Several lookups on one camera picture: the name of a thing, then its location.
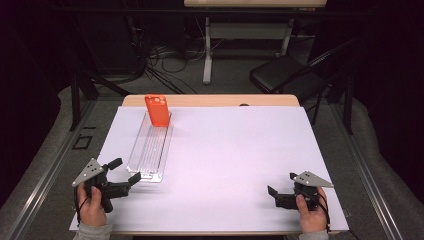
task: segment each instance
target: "chair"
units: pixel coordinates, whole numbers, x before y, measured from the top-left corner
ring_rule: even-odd
[[[278,57],[250,71],[250,81],[264,93],[284,93],[295,95],[300,104],[310,97],[318,94],[317,102],[306,111],[315,108],[311,124],[314,125],[322,94],[329,84],[346,73],[348,64],[335,64],[331,69],[325,70],[324,77],[318,76],[314,71],[324,64],[324,69],[329,63],[341,59],[351,49],[356,39],[351,39],[336,48],[333,48],[306,65],[301,64],[289,55]]]

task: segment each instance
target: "sleeve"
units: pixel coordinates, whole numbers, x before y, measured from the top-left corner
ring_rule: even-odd
[[[299,236],[299,240],[328,240],[327,230],[312,232],[312,233],[303,233]]]
[[[93,227],[80,223],[74,240],[109,240],[111,232],[112,225]]]

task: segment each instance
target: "clear plastic tray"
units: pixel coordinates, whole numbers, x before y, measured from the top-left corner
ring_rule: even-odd
[[[137,138],[131,151],[127,171],[140,172],[144,182],[161,182],[172,136],[172,119],[168,127],[154,127],[148,112],[144,114]]]

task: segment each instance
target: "black cable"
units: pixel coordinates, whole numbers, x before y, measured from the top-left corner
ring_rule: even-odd
[[[325,213],[325,217],[327,218],[327,232],[330,232],[331,230],[330,230],[330,215],[328,214],[328,204],[327,204],[327,200],[321,195],[321,194],[319,194],[318,193],[318,195],[324,200],[324,203],[325,203],[325,205],[326,205],[326,207],[324,207],[320,202],[319,202],[319,200],[318,201],[316,201],[313,197],[311,197],[309,194],[307,194],[307,193],[305,193],[305,192],[303,192],[303,191],[301,191],[301,190],[299,190],[299,192],[300,193],[302,193],[302,195],[304,195],[304,196],[306,196],[306,197],[308,197],[309,199],[312,199],[322,210],[324,210],[324,213]]]
[[[355,237],[355,239],[360,240],[360,238],[358,237],[358,235],[356,235],[356,233],[354,233],[351,229],[349,229],[349,232]]]
[[[80,205],[78,201],[78,187],[74,187],[74,205],[75,205],[75,211],[77,212],[78,226],[81,222],[80,210],[87,200],[88,200],[88,197],[86,197],[85,200]]]

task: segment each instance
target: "white table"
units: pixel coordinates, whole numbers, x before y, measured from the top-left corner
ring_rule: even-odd
[[[298,212],[276,208],[267,185],[292,193],[289,173],[305,170],[331,181],[303,108],[170,107],[170,111],[174,130],[164,179],[138,183],[128,197],[112,200],[114,210],[108,220],[114,233],[267,235],[300,231]],[[124,161],[109,171],[109,181],[122,182],[130,176],[125,166],[145,112],[145,107],[119,108],[98,157],[100,164],[117,157]],[[347,231],[334,189],[325,191],[332,230]],[[70,230],[77,230],[75,218]]]
[[[325,7],[327,0],[184,0],[184,6],[195,8],[315,8]],[[285,55],[293,29],[293,19],[287,23],[211,23],[205,22],[205,68],[203,83],[211,83],[212,38],[229,39],[281,39],[277,56]]]

